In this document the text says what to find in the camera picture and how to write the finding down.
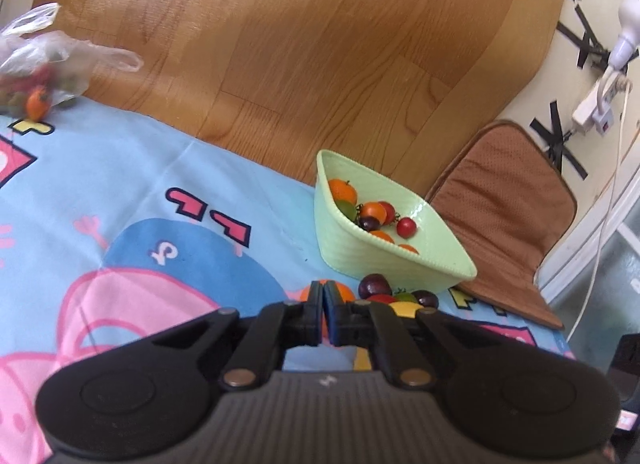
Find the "dark purple plum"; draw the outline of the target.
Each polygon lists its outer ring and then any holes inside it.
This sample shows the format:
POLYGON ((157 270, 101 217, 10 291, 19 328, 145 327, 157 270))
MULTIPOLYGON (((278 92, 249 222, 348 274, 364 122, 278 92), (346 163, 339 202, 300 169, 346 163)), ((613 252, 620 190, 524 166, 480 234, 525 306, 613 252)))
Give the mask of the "dark purple plum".
POLYGON ((359 282, 358 295, 361 299, 369 299, 378 295, 392 296, 393 291, 384 275, 371 273, 359 282))
POLYGON ((357 223, 360 228, 362 228, 363 231, 366 232, 378 231, 378 229, 381 228, 380 221, 371 216, 360 216, 357 220, 357 223))

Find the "red cherry tomato with stem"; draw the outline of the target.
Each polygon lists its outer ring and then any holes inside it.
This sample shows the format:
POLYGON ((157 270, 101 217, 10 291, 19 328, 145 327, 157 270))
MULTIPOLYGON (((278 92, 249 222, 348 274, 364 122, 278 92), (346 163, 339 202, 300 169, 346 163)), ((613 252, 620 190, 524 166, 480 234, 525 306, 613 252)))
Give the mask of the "red cherry tomato with stem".
POLYGON ((395 223, 399 218, 399 215, 398 215, 395 207, 391 203, 386 202, 386 201, 379 201, 378 203, 385 210, 385 219, 383 221, 383 224, 384 225, 390 225, 392 223, 395 223))

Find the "large orange mandarin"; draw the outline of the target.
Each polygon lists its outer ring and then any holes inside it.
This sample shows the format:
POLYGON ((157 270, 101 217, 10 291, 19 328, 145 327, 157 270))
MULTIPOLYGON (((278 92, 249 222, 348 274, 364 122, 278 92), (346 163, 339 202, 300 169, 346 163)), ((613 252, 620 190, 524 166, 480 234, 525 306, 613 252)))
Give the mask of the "large orange mandarin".
POLYGON ((329 179, 328 184, 334 201, 346 202, 350 205, 357 204, 358 193, 349 181, 329 179))

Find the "large yellow pear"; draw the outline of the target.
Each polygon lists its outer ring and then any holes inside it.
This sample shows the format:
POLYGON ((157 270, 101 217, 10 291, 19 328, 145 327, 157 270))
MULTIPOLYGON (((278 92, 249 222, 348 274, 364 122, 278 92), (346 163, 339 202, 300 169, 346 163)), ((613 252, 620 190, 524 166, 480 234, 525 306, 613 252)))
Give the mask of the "large yellow pear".
MULTIPOLYGON (((399 300, 392 296, 387 295, 372 295, 369 301, 379 302, 383 305, 388 305, 394 310, 398 317, 408 317, 413 319, 416 315, 416 311, 421 310, 422 306, 416 301, 399 300)), ((372 364, 367 349, 358 348, 356 351, 356 357, 354 362, 355 371, 370 371, 372 364)))

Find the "light green plastic basket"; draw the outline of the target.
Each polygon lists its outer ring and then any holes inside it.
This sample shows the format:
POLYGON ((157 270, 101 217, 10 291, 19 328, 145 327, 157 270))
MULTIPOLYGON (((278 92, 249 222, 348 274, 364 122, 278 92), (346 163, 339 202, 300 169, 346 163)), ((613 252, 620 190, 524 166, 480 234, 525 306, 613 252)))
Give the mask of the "light green plastic basket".
POLYGON ((446 222, 418 194, 339 153, 321 150, 316 161, 314 225, 321 257, 333 270, 355 280, 380 273, 393 288, 426 289, 432 293, 475 279, 477 268, 471 256, 446 222), (349 181, 361 204, 391 203, 402 217, 416 221, 416 235, 402 239, 394 229, 389 229, 386 233, 395 240, 391 244, 363 231, 336 208, 329 179, 349 181), (397 244, 409 244, 420 255, 397 244))

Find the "green cherry tomato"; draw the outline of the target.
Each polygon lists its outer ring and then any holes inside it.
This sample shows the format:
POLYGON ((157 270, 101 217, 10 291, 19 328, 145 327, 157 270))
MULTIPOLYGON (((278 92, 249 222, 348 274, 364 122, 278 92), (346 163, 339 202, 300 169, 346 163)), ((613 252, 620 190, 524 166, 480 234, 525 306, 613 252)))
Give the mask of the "green cherry tomato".
POLYGON ((358 210, 355 204, 349 201, 344 201, 344 199, 335 199, 334 204, 342 215, 350 222, 357 221, 358 210))

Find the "brown seat cushion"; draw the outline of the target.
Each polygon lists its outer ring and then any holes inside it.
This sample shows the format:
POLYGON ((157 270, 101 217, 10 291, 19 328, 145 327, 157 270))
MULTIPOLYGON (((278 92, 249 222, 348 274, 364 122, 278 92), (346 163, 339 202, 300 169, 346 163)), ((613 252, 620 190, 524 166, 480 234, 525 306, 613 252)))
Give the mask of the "brown seat cushion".
POLYGON ((577 202, 520 126, 499 120, 477 132, 435 181, 427 202, 475 263, 477 276, 459 285, 465 294, 563 327, 535 276, 572 225, 577 202))

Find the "cartoon pig blue blanket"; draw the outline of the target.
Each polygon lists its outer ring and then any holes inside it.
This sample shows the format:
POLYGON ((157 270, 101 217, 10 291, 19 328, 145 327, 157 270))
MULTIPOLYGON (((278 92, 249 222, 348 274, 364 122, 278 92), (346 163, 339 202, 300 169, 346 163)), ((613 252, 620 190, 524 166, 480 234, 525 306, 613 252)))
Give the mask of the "cartoon pig blue blanket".
POLYGON ((416 221, 420 254, 459 250, 419 196, 346 158, 303 184, 158 121, 80 98, 43 124, 1 118, 1 458, 50 453, 34 402, 62 366, 220 307, 252 315, 314 280, 357 283, 319 251, 314 193, 416 221))

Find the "black tape cross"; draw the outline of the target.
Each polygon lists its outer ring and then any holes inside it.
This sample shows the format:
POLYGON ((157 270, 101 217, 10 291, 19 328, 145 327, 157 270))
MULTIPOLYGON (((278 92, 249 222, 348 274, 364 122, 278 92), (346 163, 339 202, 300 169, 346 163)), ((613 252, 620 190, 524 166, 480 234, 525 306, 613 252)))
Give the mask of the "black tape cross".
POLYGON ((604 72, 610 51, 597 38, 584 10, 579 4, 582 0, 570 1, 574 3, 574 11, 579 23, 582 25, 582 34, 576 34, 562 22, 556 24, 556 30, 576 46, 578 51, 576 66, 579 69, 590 63, 592 68, 597 69, 599 72, 604 72))
POLYGON ((549 103, 549 116, 549 126, 545 126, 537 118, 534 118, 529 123, 529 128, 544 141, 544 155, 548 157, 550 164, 559 175, 563 171, 563 161, 566 159, 580 179, 587 179, 588 171, 566 146, 566 142, 572 137, 573 131, 564 131, 558 109, 558 101, 554 100, 549 103))

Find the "white power strip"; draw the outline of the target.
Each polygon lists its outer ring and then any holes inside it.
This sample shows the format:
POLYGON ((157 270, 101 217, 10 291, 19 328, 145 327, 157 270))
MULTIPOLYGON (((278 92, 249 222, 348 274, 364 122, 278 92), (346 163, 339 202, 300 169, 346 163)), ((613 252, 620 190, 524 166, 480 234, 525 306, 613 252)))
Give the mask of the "white power strip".
POLYGON ((620 72, 606 80, 600 94, 599 79, 591 88, 586 97, 578 104, 572 114, 574 130, 586 135, 590 130, 596 130, 599 135, 606 135, 614 125, 612 102, 617 94, 626 88, 627 78, 620 72))

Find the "black tape cross upper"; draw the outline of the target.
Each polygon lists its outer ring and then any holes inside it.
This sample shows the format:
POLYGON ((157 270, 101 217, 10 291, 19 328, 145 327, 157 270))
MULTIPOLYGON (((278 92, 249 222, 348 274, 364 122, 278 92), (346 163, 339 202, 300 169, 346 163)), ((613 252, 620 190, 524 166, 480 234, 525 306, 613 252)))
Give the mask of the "black tape cross upper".
POLYGON ((574 3, 574 11, 579 23, 582 25, 582 34, 576 34, 562 22, 556 24, 556 30, 576 46, 578 51, 576 66, 579 69, 590 63, 592 68, 597 69, 599 72, 604 72, 610 51, 597 38, 584 10, 579 4, 582 0, 570 1, 574 3))

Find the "white light bulb socket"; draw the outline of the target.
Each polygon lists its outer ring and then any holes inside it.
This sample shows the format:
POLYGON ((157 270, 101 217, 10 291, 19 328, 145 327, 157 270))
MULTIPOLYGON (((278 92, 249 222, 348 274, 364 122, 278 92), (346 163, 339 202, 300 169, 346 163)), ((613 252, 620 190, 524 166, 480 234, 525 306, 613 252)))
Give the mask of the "white light bulb socket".
POLYGON ((608 57, 608 66, 613 70, 622 70, 639 46, 640 0, 623 0, 617 14, 620 33, 608 57))

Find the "clear plastic bag of fruit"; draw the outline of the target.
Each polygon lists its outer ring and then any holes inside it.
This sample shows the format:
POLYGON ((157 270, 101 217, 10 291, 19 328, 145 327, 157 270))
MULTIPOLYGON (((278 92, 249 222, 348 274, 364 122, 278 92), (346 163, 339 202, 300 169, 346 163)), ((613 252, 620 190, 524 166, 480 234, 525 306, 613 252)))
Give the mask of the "clear plastic bag of fruit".
POLYGON ((139 72, 132 51, 99 46, 50 31, 61 5, 36 6, 1 29, 1 112, 42 121, 54 106, 75 100, 88 88, 96 65, 139 72))

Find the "white window frame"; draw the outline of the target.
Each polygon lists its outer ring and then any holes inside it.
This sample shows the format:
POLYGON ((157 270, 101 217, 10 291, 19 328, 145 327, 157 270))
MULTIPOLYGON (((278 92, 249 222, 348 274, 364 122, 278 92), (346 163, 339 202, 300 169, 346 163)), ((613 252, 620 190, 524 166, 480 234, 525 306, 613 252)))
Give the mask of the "white window frame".
POLYGON ((626 219, 639 199, 639 138, 634 139, 620 164, 615 192, 608 187, 540 267, 537 283, 546 302, 552 302, 558 297, 596 255, 611 195, 614 195, 614 204, 602 236, 605 242, 626 219))

